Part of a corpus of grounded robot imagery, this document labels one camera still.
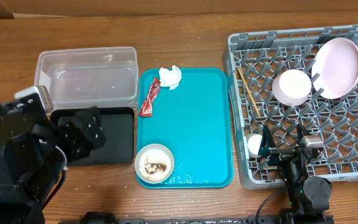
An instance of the white cup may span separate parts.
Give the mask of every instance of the white cup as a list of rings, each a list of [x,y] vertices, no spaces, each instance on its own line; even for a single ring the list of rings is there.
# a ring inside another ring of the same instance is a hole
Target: white cup
[[[274,97],[282,104],[298,106],[308,99],[311,81],[306,73],[291,69],[274,79],[272,90]]]
[[[249,134],[246,137],[249,157],[259,158],[258,152],[260,143],[262,142],[262,136],[260,134]]]

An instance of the black tray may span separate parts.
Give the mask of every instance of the black tray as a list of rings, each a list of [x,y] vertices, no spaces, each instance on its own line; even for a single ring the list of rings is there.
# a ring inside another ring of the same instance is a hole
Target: black tray
[[[50,115],[54,125],[74,116],[80,109],[56,110]],[[99,108],[101,125],[106,135],[104,147],[93,150],[89,157],[68,166],[128,164],[134,157],[134,111],[132,108]]]

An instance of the small white bowl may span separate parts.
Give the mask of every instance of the small white bowl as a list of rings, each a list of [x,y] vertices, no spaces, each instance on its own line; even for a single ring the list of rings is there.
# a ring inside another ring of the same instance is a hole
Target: small white bowl
[[[168,157],[169,157],[169,160],[171,161],[171,168],[170,170],[167,172],[167,175],[162,179],[162,180],[149,180],[147,179],[145,176],[143,176],[143,174],[141,173],[140,171],[140,166],[139,166],[139,162],[140,162],[140,159],[142,158],[142,156],[149,150],[151,149],[157,149],[157,150],[160,150],[162,151],[163,153],[165,153]],[[175,166],[175,161],[173,159],[173,155],[172,155],[172,152],[165,146],[161,145],[161,144],[149,144],[145,147],[143,147],[136,155],[136,158],[135,158],[135,171],[136,171],[136,174],[137,176],[142,179],[144,182],[146,183],[150,183],[150,184],[158,184],[158,183],[161,183],[163,182],[164,180],[168,179],[168,177],[172,174],[173,172],[173,167]]]
[[[358,47],[346,38],[335,38],[323,45],[316,54],[311,76],[316,90],[323,88],[322,97],[337,99],[353,90],[358,83]]]
[[[274,79],[272,90],[274,97],[282,104],[298,106],[308,99],[311,90],[310,78],[305,72],[291,69]]]

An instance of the pink plate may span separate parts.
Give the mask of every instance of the pink plate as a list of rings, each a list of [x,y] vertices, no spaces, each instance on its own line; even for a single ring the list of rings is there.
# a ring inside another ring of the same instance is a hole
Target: pink plate
[[[323,88],[321,96],[327,99],[340,98],[349,93],[358,83],[358,47],[346,38],[335,38],[317,52],[311,76],[316,90]]]

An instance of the wooden table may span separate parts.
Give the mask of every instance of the wooden table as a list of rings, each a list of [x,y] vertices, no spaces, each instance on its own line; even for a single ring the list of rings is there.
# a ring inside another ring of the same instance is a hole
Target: wooden table
[[[140,74],[172,65],[223,69],[230,34],[349,24],[358,24],[358,11],[0,20],[0,102],[33,85],[38,56],[46,50],[133,46]],[[96,210],[118,218],[247,217],[276,190],[246,190],[236,159],[234,170],[223,189],[147,190],[138,184],[133,165],[70,168],[44,214],[47,223]],[[330,204],[327,214],[336,223],[358,223],[358,182],[333,183]],[[281,195],[262,214],[287,206]]]

